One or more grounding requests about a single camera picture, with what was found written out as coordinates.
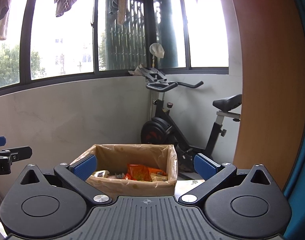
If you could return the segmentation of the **brown cardboard box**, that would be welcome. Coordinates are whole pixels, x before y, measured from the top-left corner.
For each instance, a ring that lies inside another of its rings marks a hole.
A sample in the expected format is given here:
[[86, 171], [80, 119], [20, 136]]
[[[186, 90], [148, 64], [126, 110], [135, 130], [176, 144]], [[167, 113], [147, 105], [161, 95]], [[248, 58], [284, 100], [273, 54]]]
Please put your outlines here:
[[91, 173], [87, 183], [109, 195], [171, 196], [178, 177], [174, 145], [104, 144], [93, 145], [72, 163], [93, 154], [97, 158], [95, 172], [108, 171], [107, 178]]

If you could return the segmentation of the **orange red snack bag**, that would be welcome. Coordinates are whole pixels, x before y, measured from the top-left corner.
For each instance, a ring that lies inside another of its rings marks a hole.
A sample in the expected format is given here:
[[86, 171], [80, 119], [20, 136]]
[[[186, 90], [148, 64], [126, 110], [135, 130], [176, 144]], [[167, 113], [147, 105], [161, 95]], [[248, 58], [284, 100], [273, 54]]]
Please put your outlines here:
[[136, 181], [167, 181], [168, 175], [158, 168], [141, 164], [128, 164], [124, 179]]

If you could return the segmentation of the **beige hanging sock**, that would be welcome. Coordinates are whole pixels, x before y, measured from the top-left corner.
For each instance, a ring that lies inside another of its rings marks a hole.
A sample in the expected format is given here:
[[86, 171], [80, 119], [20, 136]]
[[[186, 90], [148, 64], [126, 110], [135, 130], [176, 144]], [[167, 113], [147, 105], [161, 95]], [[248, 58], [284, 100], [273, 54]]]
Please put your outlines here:
[[4, 41], [7, 39], [8, 22], [9, 22], [9, 11], [6, 13], [4, 18], [0, 20], [0, 41]]

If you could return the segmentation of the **wooden door panel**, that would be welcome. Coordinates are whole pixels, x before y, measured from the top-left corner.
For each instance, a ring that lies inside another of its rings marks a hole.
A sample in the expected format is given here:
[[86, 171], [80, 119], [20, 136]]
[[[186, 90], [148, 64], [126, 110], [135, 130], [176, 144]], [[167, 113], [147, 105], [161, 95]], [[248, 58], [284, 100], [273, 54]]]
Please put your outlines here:
[[221, 0], [229, 75], [224, 96], [242, 94], [241, 122], [219, 141], [218, 161], [264, 164], [284, 189], [305, 129], [305, 35], [295, 0]]

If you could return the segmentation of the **white cloth on pole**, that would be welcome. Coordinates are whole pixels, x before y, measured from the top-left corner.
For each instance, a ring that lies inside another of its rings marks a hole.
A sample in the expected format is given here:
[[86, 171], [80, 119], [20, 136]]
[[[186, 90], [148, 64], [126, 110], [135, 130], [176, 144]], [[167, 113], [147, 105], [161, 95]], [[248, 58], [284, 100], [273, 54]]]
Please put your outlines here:
[[164, 51], [163, 46], [160, 43], [152, 43], [149, 47], [149, 51], [156, 58], [159, 58], [159, 59], [164, 58], [165, 51]]

